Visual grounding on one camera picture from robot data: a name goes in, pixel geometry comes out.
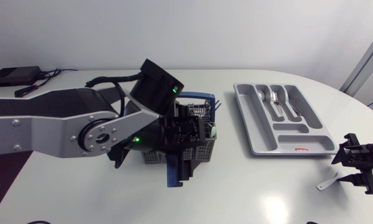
cutlery tray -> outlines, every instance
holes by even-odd
[[[328,130],[297,86],[235,83],[234,88],[254,154],[337,153]],[[265,96],[263,100],[259,91]]]

white spoon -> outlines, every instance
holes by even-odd
[[[330,185],[332,185],[335,181],[337,181],[338,178],[345,177],[345,176],[347,176],[347,174],[344,171],[340,170],[339,172],[337,172],[337,174],[336,174],[335,177],[333,177],[332,179],[329,179],[327,181],[324,181],[324,182],[318,184],[316,186],[316,188],[318,190],[324,190],[324,189],[328,188]]]

white table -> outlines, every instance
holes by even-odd
[[[33,92],[82,87],[97,76],[136,70],[65,72]],[[201,163],[181,188],[166,187],[166,165],[145,165],[131,151],[119,169],[106,155],[59,159],[33,152],[0,204],[0,223],[373,223],[373,195],[338,182],[316,185],[342,169],[334,156],[254,156],[250,151],[233,83],[297,85],[336,144],[356,133],[373,142],[373,111],[321,83],[263,70],[169,70],[184,91],[215,94],[218,138],[211,161]],[[131,89],[133,83],[122,84]],[[19,87],[0,88],[12,96]]]

blue handle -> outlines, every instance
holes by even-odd
[[[195,98],[195,99],[209,100],[210,101],[211,121],[215,122],[215,96],[214,96],[214,94],[182,91],[181,94],[179,94],[178,97],[179,98]]]

power adapter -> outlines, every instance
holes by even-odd
[[[3,68],[0,70],[0,86],[33,85],[40,72],[38,66]]]

